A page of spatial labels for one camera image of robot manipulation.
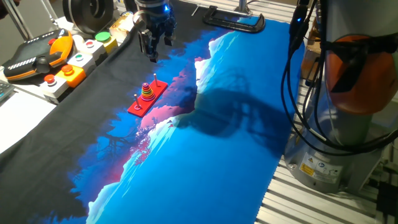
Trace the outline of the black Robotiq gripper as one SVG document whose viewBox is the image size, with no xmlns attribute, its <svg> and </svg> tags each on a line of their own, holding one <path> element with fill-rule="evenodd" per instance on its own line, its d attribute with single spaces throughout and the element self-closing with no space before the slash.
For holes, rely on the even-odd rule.
<svg viewBox="0 0 398 224">
<path fill-rule="evenodd" d="M 152 45 L 153 39 L 159 40 L 164 36 L 165 45 L 173 46 L 174 30 L 177 22 L 174 16 L 174 7 L 171 2 L 135 2 L 137 9 L 146 23 L 146 30 L 139 31 L 141 52 L 151 62 L 157 63 L 158 53 Z"/>
</svg>

